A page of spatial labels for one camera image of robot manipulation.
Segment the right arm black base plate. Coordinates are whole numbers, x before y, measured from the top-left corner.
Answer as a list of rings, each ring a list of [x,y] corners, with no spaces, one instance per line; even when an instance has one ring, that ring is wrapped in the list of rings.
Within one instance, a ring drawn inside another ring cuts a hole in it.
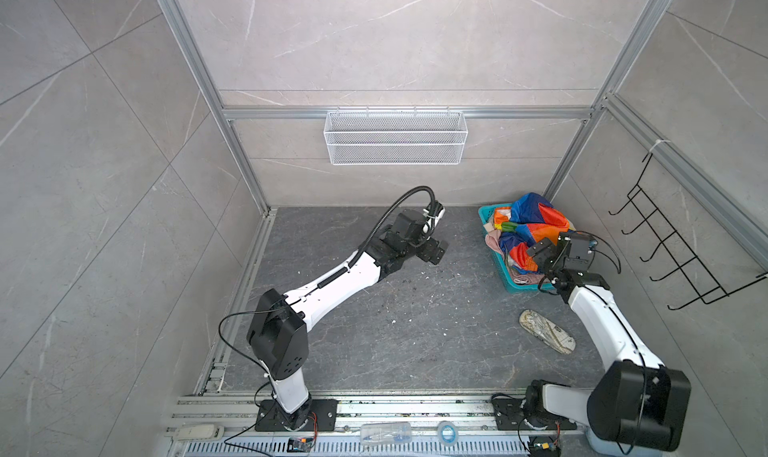
[[[546,410],[529,404],[525,398],[508,394],[493,394],[490,397],[498,430],[526,431],[571,431],[578,425],[573,421],[556,416]]]

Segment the teal plastic laundry basket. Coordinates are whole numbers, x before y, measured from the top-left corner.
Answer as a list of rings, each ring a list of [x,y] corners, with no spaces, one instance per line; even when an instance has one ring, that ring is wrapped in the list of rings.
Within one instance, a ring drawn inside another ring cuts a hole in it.
[[[543,290],[553,290],[554,287],[542,274],[520,274],[516,268],[512,268],[513,272],[510,272],[505,255],[501,252],[498,244],[500,230],[493,226],[493,214],[497,207],[505,207],[505,204],[482,206],[478,209],[478,215],[485,229],[486,244],[492,251],[495,268],[505,289],[510,293],[533,292],[538,289],[538,284],[541,283]]]

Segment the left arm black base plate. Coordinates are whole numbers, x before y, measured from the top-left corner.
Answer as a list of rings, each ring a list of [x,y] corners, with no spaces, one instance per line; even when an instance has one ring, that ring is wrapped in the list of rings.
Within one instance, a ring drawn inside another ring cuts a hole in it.
[[[337,407],[337,400],[310,398],[295,412],[288,413],[275,400],[265,399],[260,403],[254,430],[331,432],[336,425]]]

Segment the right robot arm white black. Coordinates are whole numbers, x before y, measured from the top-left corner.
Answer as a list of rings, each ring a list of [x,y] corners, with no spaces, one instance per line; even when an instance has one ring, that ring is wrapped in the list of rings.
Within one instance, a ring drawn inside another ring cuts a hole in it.
[[[605,368],[591,390],[535,380],[526,391],[528,425],[557,421],[586,426],[617,452],[672,452],[682,438],[691,383],[667,367],[642,341],[620,311],[604,277],[589,270],[593,237],[562,232],[544,238],[528,255],[564,303],[580,318]]]

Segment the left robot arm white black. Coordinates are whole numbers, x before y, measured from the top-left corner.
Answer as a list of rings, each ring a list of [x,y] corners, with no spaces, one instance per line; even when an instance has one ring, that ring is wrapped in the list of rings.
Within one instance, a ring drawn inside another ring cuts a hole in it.
[[[416,186],[395,200],[352,254],[309,283],[281,293],[274,288],[259,297],[251,311],[224,316],[217,332],[231,351],[266,374],[272,407],[289,431],[313,417],[312,396],[303,365],[309,333],[331,311],[402,269],[411,258],[437,265],[448,245],[434,238],[444,206],[433,189]]]

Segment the rainbow striped shorts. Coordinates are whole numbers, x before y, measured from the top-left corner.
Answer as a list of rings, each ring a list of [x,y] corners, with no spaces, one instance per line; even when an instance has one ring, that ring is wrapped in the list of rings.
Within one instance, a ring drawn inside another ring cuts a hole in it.
[[[500,245],[507,263],[524,273],[537,273],[538,268],[526,251],[543,238],[552,241],[561,232],[575,227],[543,196],[528,193],[517,201],[497,207],[493,226],[502,232]]]

